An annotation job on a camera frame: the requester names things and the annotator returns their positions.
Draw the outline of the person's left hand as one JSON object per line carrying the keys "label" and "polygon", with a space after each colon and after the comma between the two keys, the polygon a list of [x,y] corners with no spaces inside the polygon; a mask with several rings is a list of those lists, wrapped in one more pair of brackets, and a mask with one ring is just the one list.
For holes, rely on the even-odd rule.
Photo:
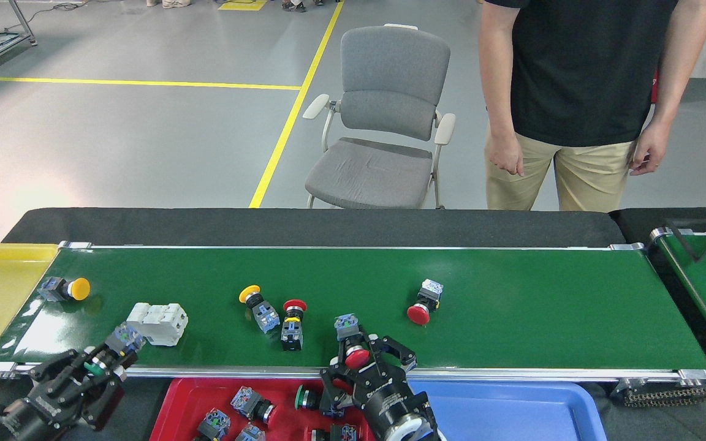
{"label": "person's left hand", "polygon": [[637,140],[629,166],[630,176],[655,173],[663,163],[669,145],[670,123],[650,122]]}

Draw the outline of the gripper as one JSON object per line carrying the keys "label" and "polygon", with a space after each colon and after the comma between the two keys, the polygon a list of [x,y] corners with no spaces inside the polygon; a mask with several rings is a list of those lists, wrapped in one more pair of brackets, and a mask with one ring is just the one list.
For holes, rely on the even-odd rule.
{"label": "gripper", "polygon": [[[33,392],[7,405],[0,405],[0,440],[58,440],[80,421],[92,429],[104,429],[123,398],[125,371],[110,371],[94,377],[84,363],[93,356],[70,349],[53,355],[33,368]],[[50,396],[48,388],[84,393]]]}
{"label": "gripper", "polygon": [[408,416],[419,418],[419,424],[429,429],[428,394],[412,391],[406,379],[417,365],[415,352],[389,336],[369,336],[369,347],[369,380],[358,382],[360,335],[351,333],[339,339],[337,355],[320,371],[319,412],[341,418],[344,409],[355,404],[370,429],[390,429]]}

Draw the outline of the person's right hand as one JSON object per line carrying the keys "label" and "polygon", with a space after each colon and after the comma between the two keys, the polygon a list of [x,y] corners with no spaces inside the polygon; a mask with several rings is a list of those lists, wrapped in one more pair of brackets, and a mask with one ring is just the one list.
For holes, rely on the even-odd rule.
{"label": "person's right hand", "polygon": [[511,175],[524,175],[522,147],[513,130],[490,132],[485,153],[488,161]]}

